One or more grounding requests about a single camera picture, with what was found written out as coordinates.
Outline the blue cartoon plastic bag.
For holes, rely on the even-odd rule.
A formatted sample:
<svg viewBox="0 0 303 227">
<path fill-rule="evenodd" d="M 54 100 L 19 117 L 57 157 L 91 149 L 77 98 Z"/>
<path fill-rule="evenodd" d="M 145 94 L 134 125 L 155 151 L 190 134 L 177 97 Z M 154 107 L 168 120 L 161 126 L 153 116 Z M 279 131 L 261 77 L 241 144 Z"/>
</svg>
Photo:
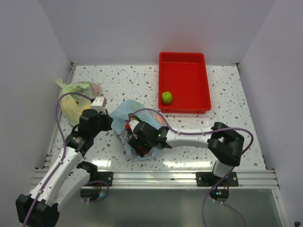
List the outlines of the blue cartoon plastic bag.
<svg viewBox="0 0 303 227">
<path fill-rule="evenodd" d="M 135 100 L 126 100 L 109 115 L 113 119 L 112 129 L 132 160 L 145 161 L 160 154 L 161 148 L 154 139 L 167 126 L 160 113 Z"/>
</svg>

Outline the green round fruit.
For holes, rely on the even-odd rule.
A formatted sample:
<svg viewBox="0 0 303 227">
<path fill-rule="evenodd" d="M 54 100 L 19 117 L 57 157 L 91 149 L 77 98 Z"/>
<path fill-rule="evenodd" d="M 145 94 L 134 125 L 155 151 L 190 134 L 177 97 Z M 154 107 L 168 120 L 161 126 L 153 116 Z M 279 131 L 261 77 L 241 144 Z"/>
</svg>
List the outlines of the green round fruit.
<svg viewBox="0 0 303 227">
<path fill-rule="evenodd" d="M 164 104 L 168 105 L 173 101 L 173 96 L 170 92 L 163 92 L 161 94 L 161 100 Z"/>
</svg>

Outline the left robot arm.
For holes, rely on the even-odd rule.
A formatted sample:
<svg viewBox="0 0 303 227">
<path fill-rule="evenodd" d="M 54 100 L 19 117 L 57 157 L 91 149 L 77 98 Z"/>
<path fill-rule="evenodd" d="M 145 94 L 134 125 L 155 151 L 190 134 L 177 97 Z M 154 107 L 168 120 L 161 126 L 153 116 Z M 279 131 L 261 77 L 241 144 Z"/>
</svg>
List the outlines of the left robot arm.
<svg viewBox="0 0 303 227">
<path fill-rule="evenodd" d="M 98 167 L 84 161 L 84 156 L 102 131 L 110 131 L 112 118 L 107 110 L 82 112 L 79 124 L 63 141 L 59 157 L 37 186 L 28 195 L 16 200 L 18 219 L 23 226 L 53 227 L 59 219 L 59 209 L 83 186 L 109 187 Z"/>
</svg>

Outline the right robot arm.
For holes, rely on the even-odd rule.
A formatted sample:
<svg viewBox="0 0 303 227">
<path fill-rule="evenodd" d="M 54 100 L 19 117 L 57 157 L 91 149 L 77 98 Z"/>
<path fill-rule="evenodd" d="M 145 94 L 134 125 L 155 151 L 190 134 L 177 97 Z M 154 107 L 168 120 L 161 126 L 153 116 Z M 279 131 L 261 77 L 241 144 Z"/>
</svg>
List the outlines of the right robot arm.
<svg viewBox="0 0 303 227">
<path fill-rule="evenodd" d="M 240 165 L 244 137 L 221 122 L 216 122 L 211 128 L 181 132 L 168 126 L 156 129 L 146 122 L 131 120 L 126 129 L 132 134 L 129 146 L 141 157 L 152 148 L 209 149 L 217 160 L 211 173 L 197 176 L 198 186 L 223 186 L 228 180 L 227 173 Z"/>
</svg>

